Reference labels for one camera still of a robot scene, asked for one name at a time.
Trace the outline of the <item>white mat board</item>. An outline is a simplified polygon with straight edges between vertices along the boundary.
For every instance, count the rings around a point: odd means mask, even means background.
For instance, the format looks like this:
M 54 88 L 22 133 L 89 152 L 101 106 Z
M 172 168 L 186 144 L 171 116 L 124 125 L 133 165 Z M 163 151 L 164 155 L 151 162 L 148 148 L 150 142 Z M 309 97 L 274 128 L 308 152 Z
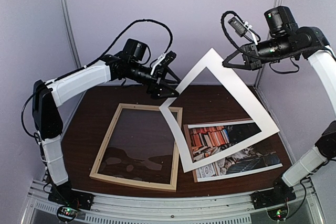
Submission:
M 222 62 L 223 58 L 216 52 L 215 49 L 211 48 L 186 74 L 177 86 L 176 91 L 182 93 L 191 84 L 191 82 L 193 82 L 193 80 L 205 68 L 207 68 L 247 112 L 252 121 L 260 128 L 261 132 L 225 149 L 224 151 L 192 164 L 184 134 L 170 111 L 170 105 L 176 100 L 176 98 L 166 99 L 159 107 L 159 110 L 164 116 L 174 136 L 180 154 L 183 172 L 185 173 L 232 155 L 279 132 L 276 123 L 273 121 L 263 105 L 245 85 L 242 79 L 233 69 L 223 67 Z

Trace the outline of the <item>cat photo print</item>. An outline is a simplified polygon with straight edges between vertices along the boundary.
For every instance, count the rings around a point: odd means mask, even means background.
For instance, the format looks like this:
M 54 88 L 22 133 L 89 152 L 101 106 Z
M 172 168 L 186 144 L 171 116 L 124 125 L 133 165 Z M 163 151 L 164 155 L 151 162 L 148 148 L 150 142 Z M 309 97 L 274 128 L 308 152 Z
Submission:
M 245 146 L 241 150 L 236 148 L 237 144 L 261 132 L 251 118 L 185 124 L 183 130 L 195 163 L 225 150 L 231 151 L 228 156 L 221 156 L 219 160 L 193 170 L 196 183 L 235 178 L 283 167 L 276 148 L 268 140 Z

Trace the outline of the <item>clear acrylic sheet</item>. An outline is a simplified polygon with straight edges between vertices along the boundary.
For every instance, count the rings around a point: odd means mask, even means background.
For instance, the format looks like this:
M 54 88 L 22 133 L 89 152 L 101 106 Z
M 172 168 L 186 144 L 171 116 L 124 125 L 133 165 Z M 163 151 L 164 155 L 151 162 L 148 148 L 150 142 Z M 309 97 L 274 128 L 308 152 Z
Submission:
M 175 140 L 160 111 L 122 110 L 98 172 L 169 184 Z

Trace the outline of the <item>light wooden picture frame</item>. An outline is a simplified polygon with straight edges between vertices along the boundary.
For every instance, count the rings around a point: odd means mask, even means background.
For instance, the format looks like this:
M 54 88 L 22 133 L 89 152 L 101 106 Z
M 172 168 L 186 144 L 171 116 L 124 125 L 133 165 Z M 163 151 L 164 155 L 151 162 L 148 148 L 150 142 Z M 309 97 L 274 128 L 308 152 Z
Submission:
M 158 106 L 120 103 L 90 178 L 122 186 L 175 192 L 179 150 Z

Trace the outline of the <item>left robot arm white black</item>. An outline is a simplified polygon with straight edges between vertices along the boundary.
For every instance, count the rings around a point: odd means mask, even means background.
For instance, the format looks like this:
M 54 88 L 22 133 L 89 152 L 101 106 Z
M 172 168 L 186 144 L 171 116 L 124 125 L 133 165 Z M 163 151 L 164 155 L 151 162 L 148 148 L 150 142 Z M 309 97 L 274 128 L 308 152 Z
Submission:
M 147 44 L 128 39 L 124 48 L 115 55 L 104 53 L 94 62 L 62 77 L 34 83 L 29 100 L 32 101 L 36 131 L 31 137 L 40 146 L 51 183 L 56 187 L 54 194 L 64 205 L 71 205 L 76 197 L 75 192 L 67 187 L 70 180 L 61 149 L 64 124 L 58 108 L 95 86 L 121 79 L 130 79 L 146 86 L 147 94 L 153 99 L 178 97 L 179 92 L 172 85 L 181 80 L 169 68 L 176 53 L 164 52 L 152 66 L 146 67 L 140 60 L 147 49 Z

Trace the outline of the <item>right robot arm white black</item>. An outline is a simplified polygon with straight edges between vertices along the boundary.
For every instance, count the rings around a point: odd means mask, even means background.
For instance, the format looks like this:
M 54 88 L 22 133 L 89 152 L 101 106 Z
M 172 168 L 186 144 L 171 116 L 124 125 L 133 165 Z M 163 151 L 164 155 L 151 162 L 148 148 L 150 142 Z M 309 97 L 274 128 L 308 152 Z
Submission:
M 221 16 L 224 35 L 235 48 L 222 62 L 223 67 L 254 71 L 265 64 L 303 57 L 317 73 L 335 106 L 335 55 L 323 32 L 317 27 L 299 27 L 287 6 L 272 8 L 264 12 L 264 17 L 271 38 L 262 41 L 233 10 Z M 332 121 L 314 146 L 274 181 L 269 199 L 274 204 L 281 203 L 293 186 L 334 158 L 335 121 Z

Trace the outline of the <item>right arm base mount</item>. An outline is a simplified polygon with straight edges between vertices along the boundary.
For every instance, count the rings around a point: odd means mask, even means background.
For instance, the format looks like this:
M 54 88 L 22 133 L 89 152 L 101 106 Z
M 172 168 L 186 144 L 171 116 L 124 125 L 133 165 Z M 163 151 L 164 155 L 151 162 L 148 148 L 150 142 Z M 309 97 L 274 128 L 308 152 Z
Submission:
M 254 209 L 268 208 L 276 205 L 283 205 L 288 201 L 296 199 L 294 192 L 286 193 L 285 195 L 277 194 L 274 189 L 255 191 L 251 195 L 251 200 Z

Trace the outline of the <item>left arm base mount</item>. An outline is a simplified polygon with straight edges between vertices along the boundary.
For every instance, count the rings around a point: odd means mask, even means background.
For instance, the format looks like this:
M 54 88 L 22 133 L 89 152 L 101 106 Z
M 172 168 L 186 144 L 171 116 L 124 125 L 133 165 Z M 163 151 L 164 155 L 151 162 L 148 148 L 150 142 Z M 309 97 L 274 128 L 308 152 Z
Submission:
M 52 191 L 48 200 L 60 205 L 70 206 L 74 209 L 90 210 L 93 203 L 94 195 L 90 193 L 83 193 L 80 191 L 71 191 L 69 194 L 60 196 L 57 192 Z

